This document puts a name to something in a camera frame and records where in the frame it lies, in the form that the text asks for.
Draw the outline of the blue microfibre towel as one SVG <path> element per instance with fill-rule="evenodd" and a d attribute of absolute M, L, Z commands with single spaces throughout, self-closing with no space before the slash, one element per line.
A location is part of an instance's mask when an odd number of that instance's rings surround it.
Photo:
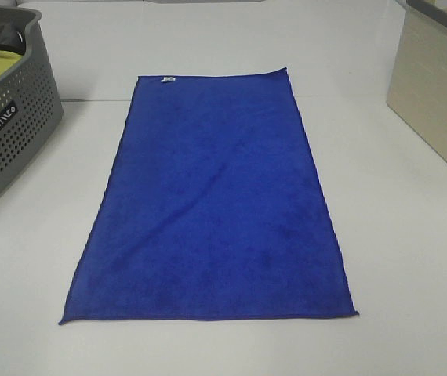
<path fill-rule="evenodd" d="M 62 322 L 356 313 L 287 70 L 139 77 Z"/>

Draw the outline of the grey perforated plastic basket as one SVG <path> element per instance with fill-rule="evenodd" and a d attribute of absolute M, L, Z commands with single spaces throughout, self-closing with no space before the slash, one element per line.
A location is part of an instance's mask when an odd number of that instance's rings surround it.
<path fill-rule="evenodd" d="M 0 75 L 0 196 L 31 163 L 64 111 L 34 9 L 0 6 L 0 24 L 21 34 L 21 59 Z"/>

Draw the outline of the beige storage box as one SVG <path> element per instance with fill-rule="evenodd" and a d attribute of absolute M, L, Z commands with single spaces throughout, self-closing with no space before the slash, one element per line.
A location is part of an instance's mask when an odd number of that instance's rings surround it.
<path fill-rule="evenodd" d="M 447 1 L 407 1 L 387 105 L 447 163 Z"/>

